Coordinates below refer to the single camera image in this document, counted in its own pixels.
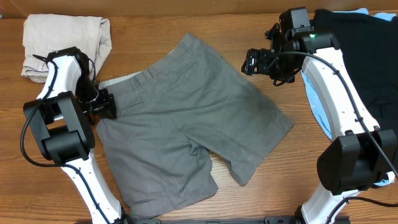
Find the grey shorts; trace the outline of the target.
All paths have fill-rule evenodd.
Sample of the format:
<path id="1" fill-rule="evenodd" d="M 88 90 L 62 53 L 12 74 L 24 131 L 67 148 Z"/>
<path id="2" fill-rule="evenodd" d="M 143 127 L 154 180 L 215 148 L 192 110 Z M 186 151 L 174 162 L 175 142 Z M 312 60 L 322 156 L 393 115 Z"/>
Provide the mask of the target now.
<path id="1" fill-rule="evenodd" d="M 210 153 L 245 185 L 293 127 L 214 48 L 185 34 L 150 67 L 101 83 L 115 119 L 96 132 L 131 216 L 153 218 L 214 195 Z"/>

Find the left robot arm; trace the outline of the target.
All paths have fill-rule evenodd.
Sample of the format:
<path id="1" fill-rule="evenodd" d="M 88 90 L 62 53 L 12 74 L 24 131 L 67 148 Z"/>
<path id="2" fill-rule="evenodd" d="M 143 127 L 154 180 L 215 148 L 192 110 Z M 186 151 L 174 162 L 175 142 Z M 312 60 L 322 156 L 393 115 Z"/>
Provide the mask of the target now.
<path id="1" fill-rule="evenodd" d="M 116 119 L 114 96 L 95 82 L 93 61 L 77 47 L 37 59 L 49 75 L 36 100 L 24 104 L 24 137 L 32 131 L 46 167 L 59 167 L 71 178 L 91 213 L 92 223 L 130 223 L 123 206 L 106 184 L 95 159 L 93 115 Z"/>

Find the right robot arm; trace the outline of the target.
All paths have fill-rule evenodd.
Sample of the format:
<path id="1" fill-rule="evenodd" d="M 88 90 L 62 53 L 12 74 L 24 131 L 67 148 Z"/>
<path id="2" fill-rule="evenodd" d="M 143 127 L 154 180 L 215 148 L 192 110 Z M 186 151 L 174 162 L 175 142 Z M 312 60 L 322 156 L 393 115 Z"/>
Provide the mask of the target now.
<path id="1" fill-rule="evenodd" d="M 397 178 L 393 130 L 381 130 L 361 101 L 345 67 L 340 43 L 328 30 L 316 30 L 304 7 L 283 12 L 265 33 L 269 49 L 249 49 L 246 75 L 268 75 L 275 86 L 291 83 L 298 72 L 310 79 L 325 110 L 332 142 L 317 160 L 320 184 L 292 216 L 265 217 L 266 223 L 348 223 L 340 216 L 352 200 L 384 175 Z"/>

